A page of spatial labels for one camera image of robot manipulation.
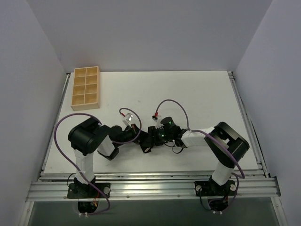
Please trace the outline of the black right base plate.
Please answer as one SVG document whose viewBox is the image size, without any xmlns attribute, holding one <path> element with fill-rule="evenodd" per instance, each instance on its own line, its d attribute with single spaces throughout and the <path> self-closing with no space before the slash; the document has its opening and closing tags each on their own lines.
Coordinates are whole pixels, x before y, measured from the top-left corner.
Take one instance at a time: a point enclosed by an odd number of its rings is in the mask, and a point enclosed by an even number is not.
<svg viewBox="0 0 301 226">
<path fill-rule="evenodd" d="M 195 194 L 199 197 L 233 196 L 236 190 L 234 181 L 229 180 L 226 184 L 219 186 L 214 181 L 195 181 Z"/>
</svg>

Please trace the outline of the black underwear with beige waistband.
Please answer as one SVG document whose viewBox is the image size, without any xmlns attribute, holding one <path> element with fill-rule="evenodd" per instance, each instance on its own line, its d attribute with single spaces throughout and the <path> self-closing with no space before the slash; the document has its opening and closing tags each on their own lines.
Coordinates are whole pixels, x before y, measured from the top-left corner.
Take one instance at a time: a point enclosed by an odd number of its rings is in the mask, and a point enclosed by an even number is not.
<svg viewBox="0 0 301 226">
<path fill-rule="evenodd" d="M 151 149 L 154 147 L 154 138 L 152 131 L 141 131 L 138 137 L 138 144 L 143 153 L 151 152 Z"/>
</svg>

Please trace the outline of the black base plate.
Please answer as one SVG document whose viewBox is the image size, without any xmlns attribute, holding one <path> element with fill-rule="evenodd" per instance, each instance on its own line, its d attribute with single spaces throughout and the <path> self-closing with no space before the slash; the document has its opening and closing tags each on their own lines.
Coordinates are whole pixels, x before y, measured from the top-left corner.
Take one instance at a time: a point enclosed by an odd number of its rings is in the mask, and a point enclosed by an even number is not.
<svg viewBox="0 0 301 226">
<path fill-rule="evenodd" d="M 236 190 L 234 181 L 229 180 L 226 184 L 219 186 L 214 181 L 195 181 L 195 194 L 199 197 L 233 196 Z"/>
<path fill-rule="evenodd" d="M 110 196 L 111 184 L 110 183 L 94 183 L 94 186 L 97 187 L 102 193 L 107 197 Z M 104 198 L 94 187 L 89 184 L 81 184 L 80 182 L 74 182 L 69 184 L 68 199 L 92 199 L 92 198 Z"/>
</svg>

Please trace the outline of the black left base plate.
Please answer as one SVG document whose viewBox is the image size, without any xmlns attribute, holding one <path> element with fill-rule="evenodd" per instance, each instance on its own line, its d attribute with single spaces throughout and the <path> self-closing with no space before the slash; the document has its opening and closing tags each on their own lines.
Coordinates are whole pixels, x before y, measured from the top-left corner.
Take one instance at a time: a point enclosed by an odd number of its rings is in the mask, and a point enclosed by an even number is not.
<svg viewBox="0 0 301 226">
<path fill-rule="evenodd" d="M 94 183 L 94 186 L 97 187 L 102 193 L 107 197 L 110 196 L 111 184 L 110 183 Z M 92 199 L 92 198 L 104 198 L 94 187 L 89 184 L 81 184 L 80 182 L 74 182 L 69 184 L 68 199 Z"/>
</svg>

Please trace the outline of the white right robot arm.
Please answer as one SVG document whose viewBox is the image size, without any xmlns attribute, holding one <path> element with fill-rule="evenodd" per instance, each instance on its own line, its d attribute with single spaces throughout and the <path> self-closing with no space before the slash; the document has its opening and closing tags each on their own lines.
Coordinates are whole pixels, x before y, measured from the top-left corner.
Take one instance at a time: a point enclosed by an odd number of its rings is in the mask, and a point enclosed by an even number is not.
<svg viewBox="0 0 301 226">
<path fill-rule="evenodd" d="M 209 182 L 209 189 L 214 194 L 225 190 L 235 167 L 239 169 L 241 177 L 245 177 L 238 162 L 250 145 L 227 123 L 220 122 L 204 130 L 189 130 L 180 128 L 169 117 L 166 120 L 160 127 L 149 127 L 145 147 L 151 149 L 168 142 L 181 149 L 208 146 L 218 160 Z"/>
</svg>

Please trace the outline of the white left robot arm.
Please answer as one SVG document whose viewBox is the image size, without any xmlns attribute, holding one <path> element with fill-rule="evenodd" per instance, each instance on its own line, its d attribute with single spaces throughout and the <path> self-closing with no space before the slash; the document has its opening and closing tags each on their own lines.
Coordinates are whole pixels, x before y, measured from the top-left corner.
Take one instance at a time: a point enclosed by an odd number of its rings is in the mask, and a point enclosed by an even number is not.
<svg viewBox="0 0 301 226">
<path fill-rule="evenodd" d="M 90 197 L 95 191 L 95 174 L 93 170 L 94 152 L 97 151 L 107 160 L 113 160 L 119 153 L 119 146 L 126 142 L 138 143 L 146 136 L 136 124 L 131 124 L 122 129 L 115 125 L 109 127 L 101 125 L 96 119 L 90 117 L 72 128 L 68 140 L 76 156 L 76 172 L 74 184 L 83 197 Z"/>
</svg>

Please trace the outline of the wooden compartment tray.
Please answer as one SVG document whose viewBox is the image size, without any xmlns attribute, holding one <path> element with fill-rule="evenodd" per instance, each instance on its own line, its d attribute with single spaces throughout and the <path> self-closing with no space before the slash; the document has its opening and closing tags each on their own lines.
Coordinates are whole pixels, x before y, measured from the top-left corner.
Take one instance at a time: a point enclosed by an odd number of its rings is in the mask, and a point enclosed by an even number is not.
<svg viewBox="0 0 301 226">
<path fill-rule="evenodd" d="M 74 111 L 100 108 L 100 70 L 98 66 L 74 69 L 71 108 Z"/>
</svg>

